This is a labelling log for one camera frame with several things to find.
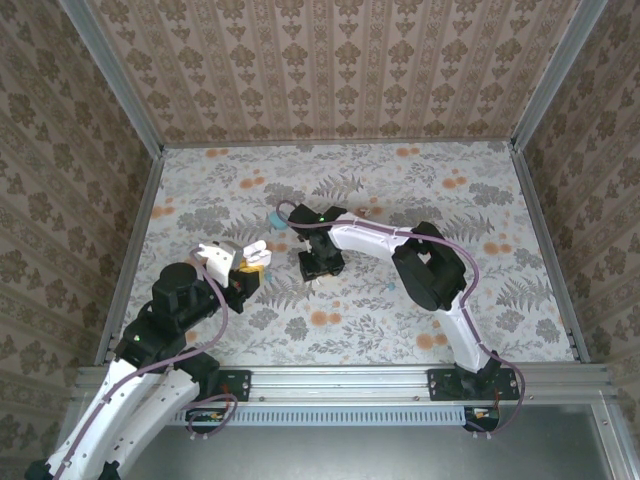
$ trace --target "floral wallpaper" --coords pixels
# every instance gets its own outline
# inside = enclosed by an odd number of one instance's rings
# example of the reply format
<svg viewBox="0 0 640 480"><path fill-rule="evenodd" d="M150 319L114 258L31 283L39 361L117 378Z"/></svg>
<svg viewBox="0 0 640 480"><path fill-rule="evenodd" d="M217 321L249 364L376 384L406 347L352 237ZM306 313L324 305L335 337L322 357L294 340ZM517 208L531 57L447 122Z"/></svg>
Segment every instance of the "floral wallpaper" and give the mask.
<svg viewBox="0 0 640 480"><path fill-rule="evenodd" d="M167 144L506 138L579 0L90 0Z"/></svg>
<svg viewBox="0 0 640 480"><path fill-rule="evenodd" d="M525 156L590 353L640 446L640 3L610 1Z"/></svg>
<svg viewBox="0 0 640 480"><path fill-rule="evenodd" d="M57 440L149 167L57 2L0 2L0 478Z"/></svg>
<svg viewBox="0 0 640 480"><path fill-rule="evenodd" d="M161 187L125 324L160 270L199 243L257 239L273 252L265 284L211 352L226 365L451 362L442 313L420 309L390 263L345 252L338 277L304 283L290 229L269 220L282 199L344 206L381 223L427 220L469 249L482 280L471 308L491 348L517 361L572 361L506 142L165 150ZM221 317L187 335L201 345Z"/></svg>

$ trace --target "wire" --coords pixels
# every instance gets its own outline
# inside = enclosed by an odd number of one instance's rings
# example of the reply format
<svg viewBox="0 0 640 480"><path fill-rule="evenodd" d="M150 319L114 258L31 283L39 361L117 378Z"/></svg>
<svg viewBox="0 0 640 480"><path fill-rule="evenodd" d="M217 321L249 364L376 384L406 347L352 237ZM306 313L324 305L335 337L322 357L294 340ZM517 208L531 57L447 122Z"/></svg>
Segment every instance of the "wire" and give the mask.
<svg viewBox="0 0 640 480"><path fill-rule="evenodd" d="M232 393L222 393L219 395L214 395L213 397L209 397L205 400L200 400L199 402L189 403L183 408L183 410L189 410L192 408L199 407L200 405L204 405L205 403L215 402L217 400L232 400L233 407L231 407L231 412L220 422L220 424L213 431L209 433L197 433L193 430L193 421L196 418L203 416L204 414L192 415L191 418L189 419L189 423L187 424L187 430L191 434L192 439L196 437L200 437L206 440L208 437L211 437L213 435L217 435L218 433L220 433L220 431L227 425L227 423L231 421L231 419L235 415L236 409L238 408L238 399Z"/></svg>
<svg viewBox="0 0 640 480"><path fill-rule="evenodd" d="M195 357L196 355L199 355L202 352L204 352L206 350L209 350L211 347L213 347L218 342L218 340L220 340L222 335L224 334L225 330L227 329L227 325L229 323L229 307L227 306L227 302L226 302L226 300L224 298L224 295L222 294L222 291L220 290L220 287L218 287L218 284L215 282L215 280L213 280L211 278L211 276L209 275L207 270L202 266L202 264L200 263L200 259L198 259L198 257L196 257L196 253L199 252L199 251L200 251L200 249L196 248L196 249L192 250L189 253L189 255L194 260L193 263L194 263L194 266L195 266L196 270L198 270L202 274L202 276L205 279L205 281L213 289L213 293L218 298L218 302L220 302L220 307L222 309L222 326L220 327L220 330L218 331L218 333L216 334L215 337L213 337L210 341L208 341L207 343L205 343L201 347L196 348L195 350L191 350L191 351L189 351L187 353L178 354L178 355L176 355L174 357L171 357L171 358L168 358L166 360L162 360L160 362L156 362L156 363L153 363L153 364L148 365L146 367L140 368L140 369L136 370L135 372L127 375L126 377L123 377L122 380L120 380L116 384L114 384L113 387L111 387L107 391L107 393L104 394L104 396L102 397L101 403L99 403L96 406L96 408L91 412L91 414L89 415L87 420L84 422L84 424L80 428L80 431L78 432L78 435L76 436L75 440L71 443L71 446L69 447L69 450L67 451L67 454L64 456L64 458L60 462L60 466L58 467L58 470L56 471L56 474L54 475L53 480L59 480L60 479L60 477L64 473L64 470L65 470L67 464L69 464L69 462L73 458L73 455L75 454L76 449L78 448L78 445L80 445L80 442L82 441L84 436L87 434L87 431L89 430L89 428L91 427L91 425L93 424L95 419L98 417L98 415L100 414L100 412L102 411L104 406L107 403L109 403L109 401L111 400L111 397L113 397L113 395L124 384L126 384L127 382L129 382L130 380L132 380L132 379L134 379L136 377L144 375L145 373L149 373L149 372L151 372L153 370L157 370L158 368L166 367L167 365L170 365L172 363L181 362L183 360L187 360L187 359L189 359L191 357Z"/></svg>
<svg viewBox="0 0 640 480"><path fill-rule="evenodd" d="M505 360L504 358L499 357L498 355L493 353L491 350L489 350L484 345L484 343L482 343L480 334L478 333L478 330L473 324L473 321L471 320L469 312L467 311L467 307L466 307L467 299L476 289L476 287L478 286L478 282L480 281L480 268L478 267L478 263L473 258L473 255L471 255L467 250L465 250L460 245L450 242L448 240L445 240L443 238L432 237L429 235L422 235L420 233L414 233L414 232L405 232L405 231L398 230L396 228L390 228L384 225L372 224L362 220L335 220L332 222L320 222L320 223L309 223L309 224L291 222L289 221L288 217L285 217L284 214L282 213L281 211L282 205L290 205L294 208L296 208L297 205L290 200L283 200L276 206L276 215L278 216L278 218L280 218L280 220L282 220L284 223L286 223L290 227L321 228L321 227L331 227L331 226L338 226L338 225L358 226L358 227L366 228L368 230L373 230L375 232L380 232L387 235L393 235L396 237L415 238L417 240L437 243L440 245L444 245L445 247L449 247L452 250L455 250L456 252L458 252L460 255L462 255L467 260L467 262L469 262L469 264L471 265L471 268L473 269L473 280L471 281L471 285L469 286L469 288L467 288L467 291L460 298L460 309L462 311L462 315L464 316L464 319L469 325L471 334L473 335L473 338L476 340L478 347L480 347L480 349L489 357L513 369L513 371L516 372L516 374L520 378L520 385L521 385L520 398L518 399L518 403L516 404L516 408L513 414L509 417L509 419L503 425L501 425L500 427L496 428L493 432L491 432L491 434L495 435L496 433L499 433L500 431L502 431L504 428L506 428L511 424L511 422L518 416L518 414L520 413L520 409L522 408L522 403L524 402L524 394L526 391L526 382L524 379L524 374L516 365L514 365L512 362L509 362L508 360Z"/></svg>

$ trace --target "purple cable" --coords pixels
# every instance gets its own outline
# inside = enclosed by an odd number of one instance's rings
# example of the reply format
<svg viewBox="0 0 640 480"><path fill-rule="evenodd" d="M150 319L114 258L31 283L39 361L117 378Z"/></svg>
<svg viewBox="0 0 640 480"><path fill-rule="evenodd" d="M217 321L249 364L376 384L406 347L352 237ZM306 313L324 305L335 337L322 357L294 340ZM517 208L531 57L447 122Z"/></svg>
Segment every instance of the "purple cable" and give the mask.
<svg viewBox="0 0 640 480"><path fill-rule="evenodd" d="M514 365L512 362L509 362L508 360L505 360L504 358L500 358L498 355L493 353L482 343L480 334L478 333L478 331L476 330L476 327L473 325L473 322L471 321L471 317L469 316L469 312L467 312L467 307L465 304L469 296L473 293L473 291L478 286L478 282L480 281L480 268L478 267L478 264L473 258L473 256L467 250L465 250L463 247L461 247L456 243L450 242L448 240L445 240L439 237L431 237L429 235L422 235L420 233L399 231L395 228L383 227L380 225L375 225L375 224L371 224L371 223L367 223L365 221L359 221L359 220L335 220L333 222L320 222L320 223L309 223L309 224L290 222L289 219L285 217L282 211L280 210L280 207L282 207L282 205L290 205L293 208L296 208L297 205L290 200L283 200L276 206L276 215L278 215L278 218L280 218L280 220L282 220L284 223L286 223L290 227L320 228L320 227L330 227L330 226L337 226L337 225L357 225L359 227L367 228L369 230L385 233L388 235L394 235L396 237L415 238L417 240L438 243L440 245L444 245L445 247L449 247L452 250L455 250L456 252L458 252L460 255L462 255L469 262L469 264L471 265L471 268L473 269L473 280L471 281L471 285L469 286L467 291L462 295L462 298L460 299L460 309L462 310L462 315L467 321L467 324L469 325L469 329L471 330L471 334L473 335L473 338L475 338L480 349L489 357L512 368L513 371L516 372L516 374L520 378L520 384L521 384L520 398L518 399L518 403L516 404L516 408L513 414L504 423L504 425L500 426L499 428L495 429L493 432L490 432L490 433L492 435L495 435L496 433L499 433L501 430L509 426L509 424L518 416L518 414L520 413L520 409L522 408L522 402L524 401L524 394L526 389L526 382L524 379L524 374L516 365Z"/></svg>
<svg viewBox="0 0 640 480"><path fill-rule="evenodd" d="M200 405L204 405L205 403L210 403L210 402L215 402L216 400L233 400L233 407L231 407L231 412L229 413L229 415L226 416L226 418L224 418L220 424L215 428L215 430L213 430L210 433L196 433L193 431L193 421L198 418L201 417L203 414L200 415L192 415L191 418L189 419L189 423L187 424L187 430L189 431L189 433L191 435L197 436L197 437L204 437L205 435L207 437L211 437L213 435L217 435L218 433L220 433L220 430L222 430L227 423L229 423L229 421L233 418L233 416L236 413L236 409L238 408L238 399L236 398L235 395L233 395L232 393L222 393L220 395L214 395L213 397L209 397L206 398L204 400L200 400L199 402L193 402L193 403L189 403L188 405L186 405L183 410L189 410L191 408L196 408L199 407Z"/></svg>
<svg viewBox="0 0 640 480"><path fill-rule="evenodd" d="M93 410L93 412L91 412L91 414L87 418L87 421L84 423L84 425L82 425L82 428L78 432L78 435L76 436L75 440L69 447L69 451L62 459L62 462L60 462L60 466L58 467L58 470L56 471L56 474L53 477L53 480L60 479L60 477L62 476L66 468L65 464L68 463L73 458L73 455L75 454L76 449L78 448L78 445L86 435L87 431L89 430L89 427L91 427L91 425L97 418L98 414L102 411L102 408L107 403L109 403L109 400L111 400L111 397L113 397L113 395L118 391L120 387L122 387L125 383L132 380L133 378L139 377L140 375L144 375L145 373L148 373L152 370L166 367L167 365L170 365L172 363L181 362L182 360L187 360L188 358L199 355L200 353L213 347L213 345L215 345L224 334L225 330L227 329L227 325L229 323L229 307L227 306L227 302L224 299L224 295L222 294L222 291L220 291L220 287L218 287L218 284L211 278L207 270L200 263L200 260L198 259L198 257L196 257L196 253L199 251L200 249L196 248L192 250L189 253L189 255L194 260L193 263L195 264L194 266L196 270L198 270L202 274L203 278L206 280L209 286L213 289L213 293L215 293L216 297L218 298L218 301L220 302L220 307L222 308L222 326L220 327L220 330L218 331L216 336L213 337L213 339L205 343L200 348L196 348L195 350L192 350L190 352L178 354L175 357L171 357L166 360L162 360L161 362L153 363L146 367L140 368L135 372L127 375L122 380L117 382L113 387L111 387L111 389L109 389L109 391L102 397L102 403L98 404L98 406Z"/></svg>

